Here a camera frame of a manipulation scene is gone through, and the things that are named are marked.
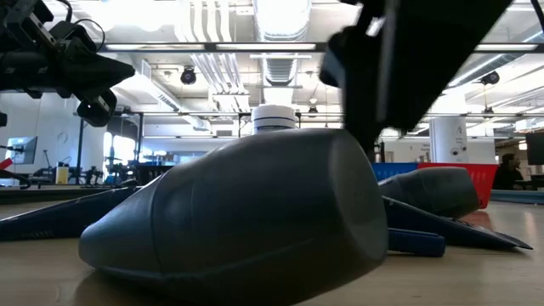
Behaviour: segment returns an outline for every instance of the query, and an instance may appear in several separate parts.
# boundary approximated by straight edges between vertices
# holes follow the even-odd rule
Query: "white column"
[[[466,112],[464,94],[448,94],[437,99],[433,113]],[[437,117],[431,120],[431,161],[468,162],[467,124],[464,117]]]

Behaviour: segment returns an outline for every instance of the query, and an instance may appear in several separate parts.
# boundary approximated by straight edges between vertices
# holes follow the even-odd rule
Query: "ceiling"
[[[108,43],[151,43],[178,42],[174,25],[180,22],[181,12],[176,1],[170,0],[80,0],[71,1],[76,18],[92,18],[103,23],[107,28]],[[63,19],[64,4],[55,0],[46,0],[55,17]],[[123,9],[123,14],[108,11],[107,3],[117,3]],[[203,25],[206,29],[207,4],[203,1]],[[235,42],[256,41],[254,18],[251,0],[229,1],[229,29]],[[331,0],[314,0],[310,11],[309,28],[306,41],[325,42],[330,35],[345,26],[352,25],[357,18],[360,8],[341,4]],[[536,14],[531,11],[530,0],[514,1],[514,5],[500,18],[495,27],[484,39],[486,43],[519,43],[537,33],[541,28]],[[194,7],[191,9],[194,19]],[[86,25],[89,33],[100,40],[101,34],[92,25]],[[320,112],[341,111],[340,95],[335,88],[326,87],[317,77],[320,70],[321,54],[310,55],[310,59],[299,60],[296,79],[296,89],[293,91],[292,103],[295,109],[307,111],[311,98],[317,99]],[[210,105],[209,86],[196,69],[196,83],[183,85],[179,80],[181,72],[187,65],[194,65],[189,54],[118,54],[120,58],[136,63],[147,61],[151,68],[152,82],[158,83],[181,104],[187,101],[188,109],[184,111],[202,111]],[[463,73],[482,65],[492,59],[495,54],[474,54],[457,73]],[[241,80],[249,93],[249,105],[258,106],[263,101],[262,69],[258,59],[250,59],[250,54],[237,54]],[[530,54],[506,64],[496,71],[501,81],[485,89],[481,84],[468,83],[456,88],[462,93],[469,111],[482,111],[484,105],[497,105],[496,112],[538,111],[544,107],[544,54]],[[129,105],[134,110],[170,111],[157,102],[144,87],[138,84],[132,87],[120,86],[116,93],[121,95],[121,104]]]

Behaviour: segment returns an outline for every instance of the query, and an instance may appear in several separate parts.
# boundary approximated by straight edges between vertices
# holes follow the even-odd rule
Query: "blue container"
[[[372,170],[377,181],[390,178],[401,173],[408,173],[417,169],[416,162],[384,162],[372,164]]]

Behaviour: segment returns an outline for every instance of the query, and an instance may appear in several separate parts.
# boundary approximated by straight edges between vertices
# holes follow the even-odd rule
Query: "wooden table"
[[[0,218],[50,204],[0,206]],[[471,220],[535,250],[448,246],[443,258],[392,254],[369,275],[300,306],[544,305],[544,207],[491,203]],[[0,243],[2,306],[176,304],[94,272],[77,256],[76,239]]]

